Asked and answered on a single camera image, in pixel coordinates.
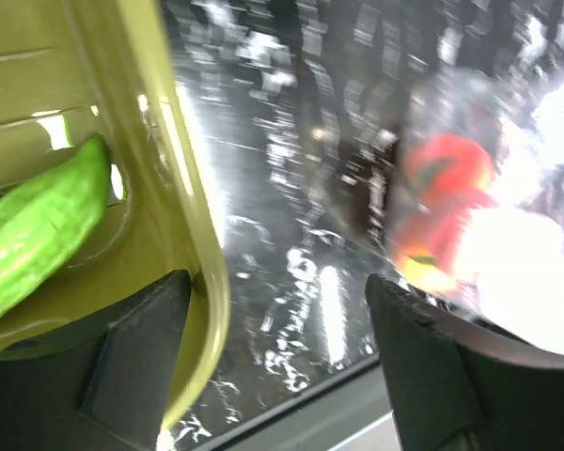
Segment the clear bag orange zipper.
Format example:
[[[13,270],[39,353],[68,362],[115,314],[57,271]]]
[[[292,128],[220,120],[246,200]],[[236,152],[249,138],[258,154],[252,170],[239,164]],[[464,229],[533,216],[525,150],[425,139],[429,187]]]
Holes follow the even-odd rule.
[[[471,212],[450,291],[407,282],[393,261],[398,229],[415,212],[403,174],[408,153],[437,135],[476,141],[493,160],[493,208]],[[494,79],[468,68],[418,80],[399,138],[387,203],[385,250],[412,287],[542,350],[564,355],[564,71],[547,79]]]

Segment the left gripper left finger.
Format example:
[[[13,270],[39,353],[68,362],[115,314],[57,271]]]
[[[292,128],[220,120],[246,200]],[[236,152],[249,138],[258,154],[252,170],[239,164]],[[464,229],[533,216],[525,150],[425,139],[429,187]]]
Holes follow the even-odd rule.
[[[191,295],[173,271],[0,351],[0,450],[152,450]]]

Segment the orange-red peach top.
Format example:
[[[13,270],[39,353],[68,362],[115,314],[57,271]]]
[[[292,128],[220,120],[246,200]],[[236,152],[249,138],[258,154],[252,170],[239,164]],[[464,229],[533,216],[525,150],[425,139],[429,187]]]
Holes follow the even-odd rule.
[[[443,134],[410,151],[402,170],[416,208],[398,229],[393,261],[409,284],[450,291],[464,278],[457,259],[471,212],[497,205],[493,160],[476,141]]]

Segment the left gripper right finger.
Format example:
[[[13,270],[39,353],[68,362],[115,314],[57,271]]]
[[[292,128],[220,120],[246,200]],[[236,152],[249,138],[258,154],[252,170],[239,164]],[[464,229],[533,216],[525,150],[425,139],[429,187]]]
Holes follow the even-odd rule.
[[[564,356],[372,274],[365,288],[404,450],[564,450]]]

